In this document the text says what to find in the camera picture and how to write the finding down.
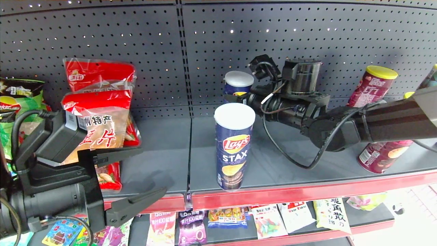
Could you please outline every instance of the floor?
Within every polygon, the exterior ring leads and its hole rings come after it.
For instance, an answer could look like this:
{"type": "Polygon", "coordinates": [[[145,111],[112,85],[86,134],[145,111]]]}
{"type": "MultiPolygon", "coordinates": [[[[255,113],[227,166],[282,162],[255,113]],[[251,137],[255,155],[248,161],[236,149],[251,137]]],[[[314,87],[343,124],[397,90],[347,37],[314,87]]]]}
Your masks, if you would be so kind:
{"type": "Polygon", "coordinates": [[[392,228],[354,235],[355,246],[411,246],[437,242],[437,184],[389,192],[385,205],[402,203],[405,213],[395,215],[392,228]]]}

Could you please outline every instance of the green chip bag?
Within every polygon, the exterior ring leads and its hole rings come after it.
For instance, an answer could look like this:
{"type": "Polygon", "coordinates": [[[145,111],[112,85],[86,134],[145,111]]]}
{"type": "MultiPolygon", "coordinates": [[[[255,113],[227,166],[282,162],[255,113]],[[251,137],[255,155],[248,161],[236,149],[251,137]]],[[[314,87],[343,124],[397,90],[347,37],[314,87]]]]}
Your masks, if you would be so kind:
{"type": "MultiPolygon", "coordinates": [[[[33,110],[45,109],[42,104],[43,81],[0,78],[0,140],[6,159],[11,159],[10,136],[15,118],[33,110]]],[[[42,121],[37,115],[27,117],[20,127],[22,141],[42,121]]]]}

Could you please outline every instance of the lay's stax can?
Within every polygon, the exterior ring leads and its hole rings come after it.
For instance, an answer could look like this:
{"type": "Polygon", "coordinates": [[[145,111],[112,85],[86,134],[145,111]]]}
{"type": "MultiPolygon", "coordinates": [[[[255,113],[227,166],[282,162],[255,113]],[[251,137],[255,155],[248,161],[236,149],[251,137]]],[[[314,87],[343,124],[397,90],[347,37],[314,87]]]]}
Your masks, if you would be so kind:
{"type": "Polygon", "coordinates": [[[230,71],[225,75],[225,89],[224,95],[243,95],[250,92],[250,87],[253,85],[254,78],[252,75],[240,72],[230,71]]]}
{"type": "Polygon", "coordinates": [[[214,112],[217,182],[224,190],[241,187],[255,112],[242,103],[227,103],[214,112]]]}

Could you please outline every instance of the potato chip can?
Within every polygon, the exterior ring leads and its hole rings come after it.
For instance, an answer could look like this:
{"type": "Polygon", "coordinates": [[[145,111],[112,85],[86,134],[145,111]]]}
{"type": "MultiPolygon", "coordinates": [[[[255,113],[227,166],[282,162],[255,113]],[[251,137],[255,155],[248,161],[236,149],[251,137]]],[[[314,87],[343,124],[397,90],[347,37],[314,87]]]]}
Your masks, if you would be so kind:
{"type": "Polygon", "coordinates": [[[240,96],[248,93],[253,85],[253,81],[253,76],[245,72],[227,72],[224,79],[225,88],[223,89],[223,94],[240,96]]]}
{"type": "Polygon", "coordinates": [[[398,73],[386,67],[367,66],[363,78],[347,102],[347,106],[359,108],[381,100],[397,76],[398,73]]]}
{"type": "Polygon", "coordinates": [[[370,143],[358,156],[358,163],[366,170],[382,174],[401,156],[412,140],[370,143]]]}
{"type": "Polygon", "coordinates": [[[250,148],[255,111],[241,103],[227,103],[214,112],[217,182],[223,190],[241,187],[250,148]]]}

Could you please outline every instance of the purple snack bag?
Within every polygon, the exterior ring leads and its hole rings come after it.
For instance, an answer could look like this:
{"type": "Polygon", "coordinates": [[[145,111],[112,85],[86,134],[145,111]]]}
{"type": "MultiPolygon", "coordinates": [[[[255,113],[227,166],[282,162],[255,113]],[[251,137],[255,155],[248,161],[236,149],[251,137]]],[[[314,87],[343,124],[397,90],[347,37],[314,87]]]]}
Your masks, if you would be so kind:
{"type": "Polygon", "coordinates": [[[204,211],[192,211],[192,209],[179,212],[179,246],[206,243],[204,216],[204,211]]]}

